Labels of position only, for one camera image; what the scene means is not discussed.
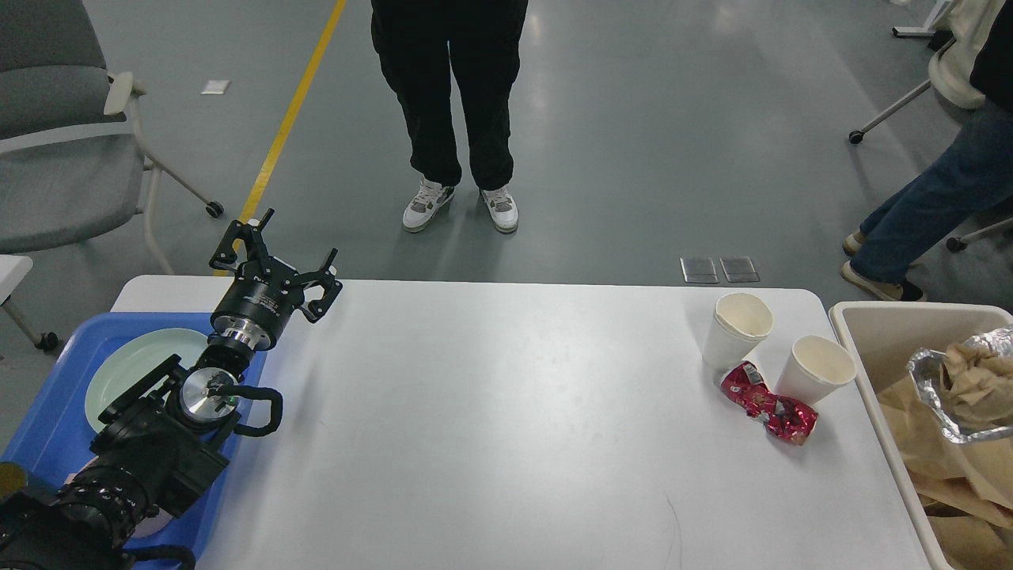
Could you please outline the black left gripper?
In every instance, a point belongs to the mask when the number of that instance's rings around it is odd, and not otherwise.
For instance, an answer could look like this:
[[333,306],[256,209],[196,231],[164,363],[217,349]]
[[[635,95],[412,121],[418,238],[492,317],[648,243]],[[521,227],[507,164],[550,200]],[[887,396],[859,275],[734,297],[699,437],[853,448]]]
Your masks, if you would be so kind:
[[[254,352],[275,347],[294,311],[301,311],[308,322],[321,320],[343,290],[334,268],[337,250],[330,250],[316,271],[288,277],[275,271],[261,235],[274,213],[266,210],[257,223],[233,220],[209,260],[212,269],[236,277],[212,313],[213,334]],[[243,245],[244,262],[238,262],[236,242]],[[320,296],[309,299],[306,292],[315,289]]]

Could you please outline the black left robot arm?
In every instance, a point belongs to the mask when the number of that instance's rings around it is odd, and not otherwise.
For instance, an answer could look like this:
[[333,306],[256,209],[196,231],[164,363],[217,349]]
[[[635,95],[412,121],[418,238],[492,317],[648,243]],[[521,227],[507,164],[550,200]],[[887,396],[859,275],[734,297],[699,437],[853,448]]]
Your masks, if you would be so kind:
[[106,405],[104,429],[90,443],[94,461],[59,490],[25,486],[3,499],[4,569],[131,569],[158,559],[194,567],[181,545],[127,542],[146,519],[180,517],[212,488],[229,465],[221,451],[229,437],[264,437],[281,426],[282,394],[249,385],[245,372],[272,349],[294,311],[319,321],[343,289],[336,249],[306,273],[268,252],[263,230],[272,215],[232,221],[210,258],[233,282],[194,364],[170,355]]

